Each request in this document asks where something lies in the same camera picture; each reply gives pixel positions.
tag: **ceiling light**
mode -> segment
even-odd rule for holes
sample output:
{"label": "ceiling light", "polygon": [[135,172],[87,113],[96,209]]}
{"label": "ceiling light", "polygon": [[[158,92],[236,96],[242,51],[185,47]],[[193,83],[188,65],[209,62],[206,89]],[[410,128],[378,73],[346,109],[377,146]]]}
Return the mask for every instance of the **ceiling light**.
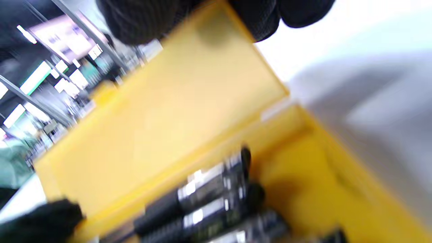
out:
{"label": "ceiling light", "polygon": [[43,121],[43,122],[47,122],[50,119],[49,116],[47,116],[47,114],[45,114],[43,111],[39,110],[36,106],[32,105],[31,103],[26,103],[24,104],[24,108],[26,110],[28,110],[30,112],[30,114],[32,114],[33,116],[35,116],[37,119]]}
{"label": "ceiling light", "polygon": [[28,33],[25,29],[23,29],[21,26],[17,26],[16,27],[23,35],[24,37],[26,37],[31,43],[36,44],[37,41],[36,39],[30,34]]}
{"label": "ceiling light", "polygon": [[86,78],[78,69],[73,74],[71,74],[70,80],[72,81],[72,83],[76,84],[76,86],[78,86],[78,88],[80,89],[84,89],[89,85]]}
{"label": "ceiling light", "polygon": [[6,118],[6,120],[4,120],[3,124],[7,127],[7,128],[11,128],[13,126],[13,124],[18,120],[18,118],[24,113],[25,108],[19,104],[13,111],[12,113],[9,115],[8,118]]}
{"label": "ceiling light", "polygon": [[60,77],[60,74],[58,74],[58,72],[57,72],[55,69],[51,70],[51,75],[52,75],[55,79],[58,78],[58,77]]}
{"label": "ceiling light", "polygon": [[60,60],[55,67],[58,69],[59,72],[64,72],[67,69],[66,63],[64,63],[63,60]]}
{"label": "ceiling light", "polygon": [[30,95],[38,86],[45,80],[51,73],[51,68],[43,61],[41,65],[30,75],[30,77],[22,84],[20,89],[26,94]]}
{"label": "ceiling light", "polygon": [[56,85],[54,85],[54,88],[57,90],[57,92],[61,93],[66,87],[66,83],[67,81],[62,78]]}
{"label": "ceiling light", "polygon": [[79,68],[81,66],[81,64],[79,64],[79,62],[76,59],[73,59],[72,62],[73,62],[73,64],[75,64],[75,66],[77,68]]}
{"label": "ceiling light", "polygon": [[6,94],[7,91],[8,89],[6,88],[6,86],[0,83],[0,99],[3,98],[4,94]]}

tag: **plastic case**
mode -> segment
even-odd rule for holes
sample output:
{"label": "plastic case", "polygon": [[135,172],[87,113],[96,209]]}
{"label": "plastic case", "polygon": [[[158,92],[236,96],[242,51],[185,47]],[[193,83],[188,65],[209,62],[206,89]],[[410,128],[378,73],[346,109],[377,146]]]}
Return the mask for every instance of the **plastic case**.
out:
{"label": "plastic case", "polygon": [[289,98],[224,2],[201,8],[110,97],[35,166],[49,200],[66,196],[87,215],[74,242],[143,213],[187,175],[242,144],[252,152],[251,177],[294,236],[341,226],[353,243],[431,240],[367,168]]}

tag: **fluorescent light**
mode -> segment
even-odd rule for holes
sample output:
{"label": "fluorescent light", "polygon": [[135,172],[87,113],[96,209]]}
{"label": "fluorescent light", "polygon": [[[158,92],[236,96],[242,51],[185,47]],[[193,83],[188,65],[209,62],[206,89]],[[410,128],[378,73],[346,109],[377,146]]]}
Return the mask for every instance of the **fluorescent light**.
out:
{"label": "fluorescent light", "polygon": [[81,66],[81,64],[79,64],[79,62],[76,59],[73,59],[72,62],[73,62],[73,64],[75,64],[75,66],[77,68],[79,68]]}
{"label": "fluorescent light", "polygon": [[91,50],[90,52],[89,52],[89,56],[94,60],[94,59],[96,59],[98,56],[96,55],[96,53],[93,51],[93,50]]}
{"label": "fluorescent light", "polygon": [[75,86],[75,84],[67,82],[64,79],[61,79],[54,88],[61,93],[63,90],[66,91],[66,93],[71,97],[76,97],[76,95],[79,93],[79,89]]}
{"label": "fluorescent light", "polygon": [[23,29],[21,26],[17,26],[16,27],[23,35],[24,37],[26,37],[31,43],[36,44],[37,41],[36,39],[30,34],[28,33],[25,29]]}
{"label": "fluorescent light", "polygon": [[51,68],[43,61],[41,65],[30,75],[30,77],[22,84],[20,89],[26,94],[30,95],[39,84],[44,81],[47,75],[51,73]]}
{"label": "fluorescent light", "polygon": [[65,83],[68,83],[68,82],[66,80],[64,80],[64,78],[62,78],[62,79],[60,79],[60,81],[56,85],[54,85],[54,88],[57,90],[57,92],[61,93],[64,90],[64,88],[66,87]]}
{"label": "fluorescent light", "polygon": [[13,124],[18,120],[18,118],[24,113],[25,108],[19,104],[14,110],[13,112],[9,115],[8,118],[6,118],[6,120],[3,122],[3,124],[7,127],[7,128],[11,128],[13,126]]}
{"label": "fluorescent light", "polygon": [[59,72],[64,72],[67,69],[66,63],[63,60],[60,60],[55,67],[59,70]]}
{"label": "fluorescent light", "polygon": [[58,72],[57,72],[55,69],[51,70],[51,75],[52,75],[54,78],[58,78],[58,77],[60,77],[60,74],[58,74]]}
{"label": "fluorescent light", "polygon": [[6,88],[6,86],[0,83],[0,99],[3,98],[4,94],[6,94],[7,91],[8,89]]}
{"label": "fluorescent light", "polygon": [[84,89],[89,85],[83,74],[77,69],[71,76],[72,83],[76,84],[80,89]]}
{"label": "fluorescent light", "polygon": [[32,105],[31,103],[26,103],[24,104],[24,108],[26,110],[28,110],[30,112],[30,114],[32,114],[33,116],[35,116],[36,118],[38,118],[39,120],[43,121],[43,122],[47,122],[50,119],[49,116],[47,116],[47,114],[45,114],[43,111],[39,110],[36,106]]}

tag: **black tool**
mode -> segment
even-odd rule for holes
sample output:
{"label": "black tool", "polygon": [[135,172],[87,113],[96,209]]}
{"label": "black tool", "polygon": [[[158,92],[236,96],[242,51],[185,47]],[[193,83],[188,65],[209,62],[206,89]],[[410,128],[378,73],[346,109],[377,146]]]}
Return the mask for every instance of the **black tool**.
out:
{"label": "black tool", "polygon": [[283,218],[273,210],[266,210],[207,243],[270,243],[288,232]]}
{"label": "black tool", "polygon": [[258,210],[264,190],[258,184],[231,190],[202,208],[153,231],[141,243],[202,242],[240,223]]}
{"label": "black tool", "polygon": [[146,213],[134,221],[135,232],[145,235],[172,219],[181,217],[246,183],[251,163],[248,148],[208,171],[188,177],[188,183],[146,207]]}

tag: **gloved hand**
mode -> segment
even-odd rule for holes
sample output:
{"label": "gloved hand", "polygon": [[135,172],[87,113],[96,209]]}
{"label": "gloved hand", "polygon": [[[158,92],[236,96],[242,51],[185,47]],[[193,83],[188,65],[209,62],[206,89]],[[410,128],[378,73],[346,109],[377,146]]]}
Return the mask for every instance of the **gloved hand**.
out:
{"label": "gloved hand", "polygon": [[0,225],[0,242],[62,243],[83,219],[81,208],[67,199],[42,205]]}

